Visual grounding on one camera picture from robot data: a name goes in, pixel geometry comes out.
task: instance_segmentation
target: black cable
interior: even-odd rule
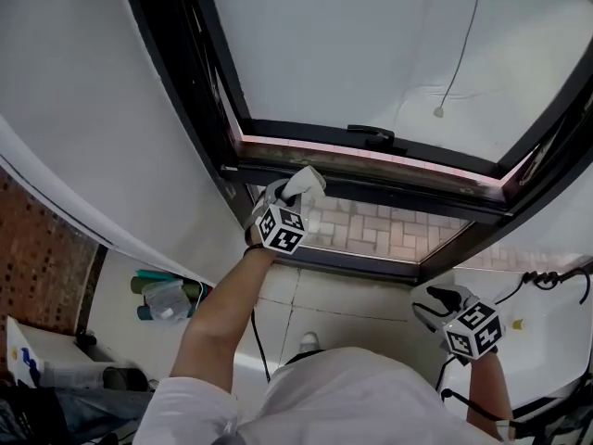
[[[467,28],[467,32],[465,33],[465,40],[463,41],[463,48],[461,49],[461,54],[460,54],[460,60],[457,63],[457,68],[455,69],[455,72],[453,72],[453,77],[451,78],[451,83],[448,85],[447,91],[445,92],[445,95],[443,95],[443,100],[441,101],[441,105],[439,106],[440,108],[443,107],[443,104],[445,104],[445,99],[447,99],[448,96],[448,92],[451,90],[451,87],[453,87],[453,83],[455,82],[455,79],[457,78],[457,73],[460,70],[461,67],[461,61],[463,60],[463,55],[465,54],[465,48],[467,46],[467,41],[470,38],[470,31],[472,30],[472,25],[473,25],[473,19],[475,18],[475,12],[478,9],[478,2],[480,0],[475,0],[475,4],[473,4],[473,13],[472,13],[472,19],[470,19],[470,24]]]
[[[261,355],[261,361],[263,362],[263,369],[266,373],[266,379],[270,382],[270,371],[268,371],[268,362],[266,361],[266,355],[263,352],[263,347],[261,346],[261,341],[259,341],[258,329],[256,328],[256,311],[251,311],[251,326],[253,326],[253,333],[256,336],[256,341],[258,342],[259,354]]]
[[[509,422],[509,425],[514,428],[517,428],[517,429],[521,428],[521,429],[527,429],[527,430],[531,429],[531,427],[528,427],[525,424],[522,424],[521,422],[515,422],[514,420],[509,420],[509,419],[502,419],[502,418],[494,415],[493,413],[490,413],[486,409],[483,409],[481,406],[476,404],[473,400],[465,399],[461,394],[458,394],[454,390],[443,389],[443,391],[441,392],[441,400],[444,401],[445,399],[447,399],[449,397],[454,397],[459,402],[464,403],[470,409],[473,409],[474,411],[476,411],[480,415],[482,415],[484,418],[491,420],[492,422],[507,421],[507,422]]]
[[[524,286],[528,280],[526,279],[526,276],[530,275],[529,272],[525,272],[523,274],[523,276],[521,277],[521,282],[519,282],[519,285],[517,286],[517,288],[515,288],[509,295],[507,295],[504,299],[501,299],[499,301],[495,301],[495,305],[500,305],[500,303],[502,303],[503,301],[507,301],[508,299],[510,299],[514,294],[516,294],[522,286]]]
[[[585,300],[587,299],[587,297],[589,296],[589,292],[591,291],[591,277],[589,273],[582,267],[576,267],[575,269],[572,269],[570,272],[567,272],[564,275],[570,275],[572,273],[582,274],[585,277],[585,280],[587,281],[587,290],[585,291],[585,295],[578,301],[579,305],[582,305],[583,303],[585,303]]]
[[[125,437],[122,437],[121,439],[118,439],[118,441],[124,441],[126,438],[131,437],[136,432],[137,432],[137,430],[134,430],[133,432],[130,432],[128,435],[126,435]]]
[[[583,443],[583,440],[585,439],[585,435],[587,434],[587,432],[589,431],[590,427],[591,427],[591,420],[589,420],[588,425],[584,425],[583,429],[581,430],[581,433],[578,434],[578,437],[576,439],[576,445],[581,445],[581,443]]]
[[[529,282],[533,282],[533,284],[539,288],[540,290],[549,291],[553,288],[556,288],[558,285],[563,284],[567,280],[573,278],[576,274],[582,274],[585,277],[587,282],[587,287],[585,290],[585,295],[578,301],[579,305],[585,303],[587,300],[589,293],[591,291],[591,277],[588,272],[583,269],[582,267],[576,267],[563,275],[558,275],[557,272],[544,272],[544,273],[537,273],[537,272],[525,272],[521,277],[521,282],[509,295],[507,295],[504,299],[500,299],[495,303],[499,305],[503,301],[510,299],[513,295],[515,295],[523,285],[528,284]]]
[[[438,311],[434,311],[432,308],[427,307],[426,305],[422,305],[421,303],[412,303],[411,307],[414,308],[419,308],[421,310],[424,310],[425,312],[429,312],[430,314],[434,315],[434,316],[438,316],[439,318],[445,318],[446,316],[451,315],[451,312],[448,311],[447,313],[439,313]]]
[[[441,387],[441,382],[443,381],[443,375],[445,374],[445,368],[447,367],[447,365],[452,362],[453,360],[456,360],[457,357],[453,356],[449,359],[447,359],[443,365],[441,366],[441,372],[438,374],[438,379],[436,380],[436,386],[435,386],[435,390],[438,391],[438,388]]]

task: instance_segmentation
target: wrist strap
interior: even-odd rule
[[[243,253],[243,257],[247,254],[247,252],[249,252],[249,250],[253,250],[254,248],[264,248],[264,246],[261,243],[254,244],[253,246],[249,246],[248,248],[245,249],[245,252]]]

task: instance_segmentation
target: white wall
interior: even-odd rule
[[[215,0],[256,119],[398,137],[498,161],[593,35],[588,0]]]
[[[241,255],[242,231],[127,0],[0,0],[0,16],[6,161],[122,250],[219,281]]]
[[[501,246],[593,256],[593,165]]]

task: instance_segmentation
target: person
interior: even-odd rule
[[[239,425],[233,356],[275,255],[249,248],[200,305],[135,445],[498,443],[494,422],[472,410],[467,422],[453,415],[408,366],[358,348],[319,351],[312,334],[301,343],[302,354],[272,375],[258,417]],[[496,354],[471,367],[470,399],[511,419]]]

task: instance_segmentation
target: tile floor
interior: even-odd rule
[[[304,245],[395,261],[422,261],[457,235],[465,220],[339,199],[303,196]],[[505,272],[565,272],[590,256],[493,244],[461,267]]]
[[[88,329],[115,359],[166,377],[187,322],[159,324],[136,317],[140,296],[129,287],[134,271],[148,268],[117,252],[107,254],[95,291]],[[272,266],[256,307],[259,335],[274,371],[315,331],[324,348],[359,346],[400,360],[434,383],[445,352],[408,307],[404,286]],[[251,327],[235,356],[233,392],[244,418],[259,409],[266,380]]]
[[[397,261],[421,261],[456,235],[467,221],[425,212],[303,196],[305,244]]]

